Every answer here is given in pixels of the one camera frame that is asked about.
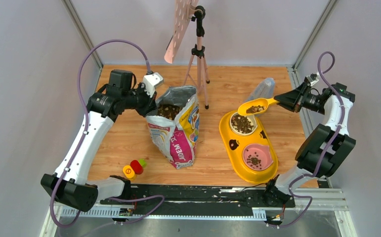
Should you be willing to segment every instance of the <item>white bowl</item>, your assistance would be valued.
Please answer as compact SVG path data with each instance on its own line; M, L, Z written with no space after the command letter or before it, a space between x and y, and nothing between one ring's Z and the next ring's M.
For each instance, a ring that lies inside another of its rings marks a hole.
M230 117L230 121L229 121L229 124L230 124L230 128L231 130L237 134L237 135L240 135L240 136L249 136L251 135L252 133L254 133L254 131L257 129L257 122L255 121L255 117L254 115L249 115L249 116L245 116L252 124L253 124L253 129L250 133L241 133L237 130L234 129L234 126L231 124L231 120L232 120L232 117L234 117L236 114L238 114L238 112L235 112L231 115Z

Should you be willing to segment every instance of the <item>clear plastic container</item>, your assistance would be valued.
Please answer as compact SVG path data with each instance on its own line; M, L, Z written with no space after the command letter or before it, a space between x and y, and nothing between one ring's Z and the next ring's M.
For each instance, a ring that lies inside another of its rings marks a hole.
M273 78L266 78L262 82L260 82L254 91L250 94L250 96L244 101L244 103L255 100L258 98L272 98L273 91L275 90L275 80Z

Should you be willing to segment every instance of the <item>wooden tabletop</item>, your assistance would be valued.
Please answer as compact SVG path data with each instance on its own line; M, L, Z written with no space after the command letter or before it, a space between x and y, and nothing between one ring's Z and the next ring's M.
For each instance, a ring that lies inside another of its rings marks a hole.
M113 69L132 71L138 81L146 73L145 66L105 65L98 88L109 81ZM163 76L165 84L157 88L161 96L169 86L182 85L186 66L152 66L152 71ZM196 78L196 66L191 73ZM121 175L122 168L134 159L144 158L147 167L133 183L178 184L212 186L252 186L233 170L218 131L219 121L227 112L236 110L259 82L267 77L275 79L275 94L292 90L287 69L284 67L222 67L208 68L209 109L200 109L200 129L196 158L193 166L176 170L152 143L145 118L135 110L125 111L109 130L94 158L89 180L106 179ZM203 93L199 96L203 104ZM260 117L279 160L278 174L296 164L295 155L305 141L299 114L279 106L272 106ZM303 187L317 187L310 181Z

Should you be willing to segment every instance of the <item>tripod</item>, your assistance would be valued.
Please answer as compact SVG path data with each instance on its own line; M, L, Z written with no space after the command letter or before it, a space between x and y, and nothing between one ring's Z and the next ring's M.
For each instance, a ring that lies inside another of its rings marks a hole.
M197 6L195 8L194 16L192 17L192 21L196 20L196 36L197 36L197 43L195 44L195 47L192 49L192 56L190 57L189 66L187 67L186 76L184 77L184 83L186 84L187 78L189 77L193 83L196 85L195 81L193 80L192 76L190 76L190 67L192 66L193 59L198 57L198 94L201 92L201 89L204 90L205 93L205 109L209 109L208 104L208 91L207 91L207 84L209 84L209 76L208 76L208 67L206 65L206 58L205 58L205 47L202 46L202 38L205 35L205 30L202 26L202 20L204 19L206 13L205 9L202 6Z

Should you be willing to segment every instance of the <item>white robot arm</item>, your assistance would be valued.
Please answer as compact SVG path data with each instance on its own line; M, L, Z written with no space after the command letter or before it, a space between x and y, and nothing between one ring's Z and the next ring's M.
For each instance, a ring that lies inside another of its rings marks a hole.
M125 109L135 109L141 116L146 116L149 111L156 109L155 89L164 83L164 79L158 73L145 75L138 88L131 88L132 72L113 70L109 77L109 83L94 93L88 100L87 110L89 118L88 133L78 150L69 168L68 161L72 156L81 136L82 126L62 163L53 175L45 174L41 185L51 195L56 181L67 170L55 200L76 208L80 211L90 210L96 201L109 197L118 197L124 189L124 179L120 176L111 176L106 180L87 180L91 163L97 150L109 129L113 126L118 115Z
M291 198L290 189L295 190L314 178L332 176L356 144L356 140L349 137L347 130L348 114L355 102L355 95L348 92L345 85L336 83L332 86L343 101L344 119L339 133L331 141L316 175L313 176L325 146L335 134L342 113L340 101L330 88L323 89L322 94L311 93L311 86L318 79L318 74L311 74L298 88L274 97L279 101L278 105L289 111L299 112L301 108L306 108L323 114L324 120L298 150L295 158L298 163L288 172L276 176L267 183L263 201L268 205L281 206Z

